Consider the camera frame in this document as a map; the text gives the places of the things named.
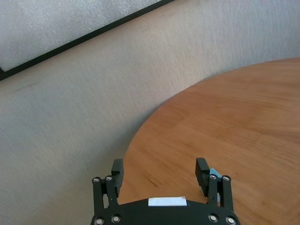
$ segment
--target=bolt head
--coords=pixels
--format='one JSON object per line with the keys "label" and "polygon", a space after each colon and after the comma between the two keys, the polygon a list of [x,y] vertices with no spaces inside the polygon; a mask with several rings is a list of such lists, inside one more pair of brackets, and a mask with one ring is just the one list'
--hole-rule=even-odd
{"label": "bolt head", "polygon": [[236,221],[231,217],[227,217],[226,222],[230,225],[235,225],[236,224]]}
{"label": "bolt head", "polygon": [[210,219],[210,221],[211,221],[211,222],[214,222],[214,223],[216,223],[216,222],[218,221],[217,216],[215,216],[215,215],[213,215],[213,214],[210,214],[210,215],[208,216],[208,219]]}
{"label": "bolt head", "polygon": [[104,223],[104,219],[102,218],[96,219],[95,221],[95,225],[102,225],[103,223]]}
{"label": "bolt head", "polygon": [[230,178],[229,178],[229,177],[226,177],[226,176],[224,176],[224,177],[223,177],[223,180],[229,181],[229,180],[230,180]]}
{"label": "bolt head", "polygon": [[118,223],[120,220],[121,220],[121,218],[119,216],[113,216],[113,218],[112,218],[113,223]]}

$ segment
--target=wooden table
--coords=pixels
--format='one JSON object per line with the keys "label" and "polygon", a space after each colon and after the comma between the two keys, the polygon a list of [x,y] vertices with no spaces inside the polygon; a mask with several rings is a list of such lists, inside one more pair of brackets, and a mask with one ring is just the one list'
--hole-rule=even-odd
{"label": "wooden table", "polygon": [[298,224],[300,58],[217,75],[164,103],[128,148],[119,202],[206,202],[195,178],[197,157],[231,176],[242,225]]}

